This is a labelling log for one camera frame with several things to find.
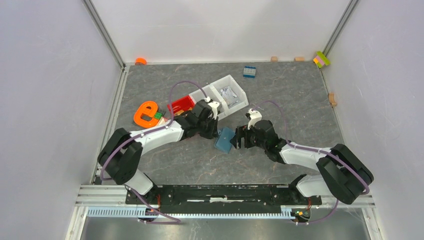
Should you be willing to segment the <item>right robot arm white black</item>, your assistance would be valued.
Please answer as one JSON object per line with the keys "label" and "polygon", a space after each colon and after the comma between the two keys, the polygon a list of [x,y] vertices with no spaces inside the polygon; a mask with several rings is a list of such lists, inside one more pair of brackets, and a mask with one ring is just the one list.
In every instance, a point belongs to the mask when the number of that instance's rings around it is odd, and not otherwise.
{"label": "right robot arm white black", "polygon": [[230,143],[237,149],[261,148],[273,162],[318,171],[318,175],[304,174],[290,184],[288,196],[295,204],[302,204],[313,196],[332,195],[350,205],[369,192],[375,179],[346,145],[338,143],[334,147],[314,148],[287,141],[276,134],[269,120],[237,127]]}

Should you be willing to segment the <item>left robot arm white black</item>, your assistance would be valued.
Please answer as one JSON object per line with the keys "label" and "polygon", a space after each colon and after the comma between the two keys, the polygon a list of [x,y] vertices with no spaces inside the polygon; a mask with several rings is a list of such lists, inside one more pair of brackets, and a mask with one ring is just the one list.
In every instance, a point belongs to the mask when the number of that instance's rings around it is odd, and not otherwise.
{"label": "left robot arm white black", "polygon": [[97,158],[101,180],[126,185],[135,190],[145,204],[153,203],[157,198],[155,184],[138,169],[142,155],[195,135],[209,140],[216,138],[220,105],[207,97],[198,101],[192,110],[174,116],[163,125],[139,131],[115,130]]}

